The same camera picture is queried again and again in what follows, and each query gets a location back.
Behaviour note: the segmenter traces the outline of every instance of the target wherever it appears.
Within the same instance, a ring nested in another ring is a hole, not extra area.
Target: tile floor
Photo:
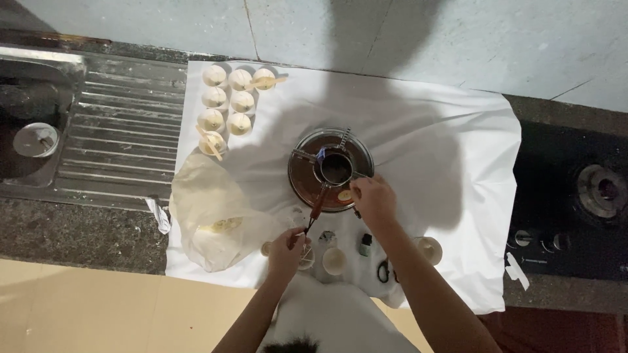
[[[0,259],[0,352],[210,352],[254,292]],[[409,310],[375,301],[432,352]]]

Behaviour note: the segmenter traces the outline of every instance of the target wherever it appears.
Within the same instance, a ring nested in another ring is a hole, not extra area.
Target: plastic bag
[[[181,227],[183,251],[207,272],[235,265],[286,230],[251,209],[229,173],[198,148],[172,180],[170,212]]]

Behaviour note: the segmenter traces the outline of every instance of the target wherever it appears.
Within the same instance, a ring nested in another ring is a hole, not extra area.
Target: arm
[[[351,183],[356,208],[397,272],[416,323],[437,352],[501,352],[471,309],[396,220],[396,196],[379,175]]]
[[[288,229],[273,242],[268,256],[266,280],[212,353],[257,350],[271,324],[279,299],[299,266],[306,239],[300,236],[295,242],[295,236],[301,232],[303,228]]]

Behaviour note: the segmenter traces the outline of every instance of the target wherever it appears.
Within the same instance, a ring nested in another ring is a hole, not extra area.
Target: white shirt
[[[358,287],[298,273],[257,351],[300,337],[318,342],[317,352],[419,352]]]

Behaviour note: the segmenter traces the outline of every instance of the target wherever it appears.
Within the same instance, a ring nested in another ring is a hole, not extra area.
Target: stainless steel sink
[[[0,179],[4,184],[41,188],[52,183],[85,71],[78,55],[0,47]],[[13,149],[15,134],[32,122],[45,122],[60,132],[52,155],[24,157]]]
[[[2,45],[0,60],[0,87],[29,97],[13,114],[62,132],[50,158],[12,162],[3,154],[25,122],[5,121],[0,197],[143,211],[146,197],[168,201],[187,65]]]

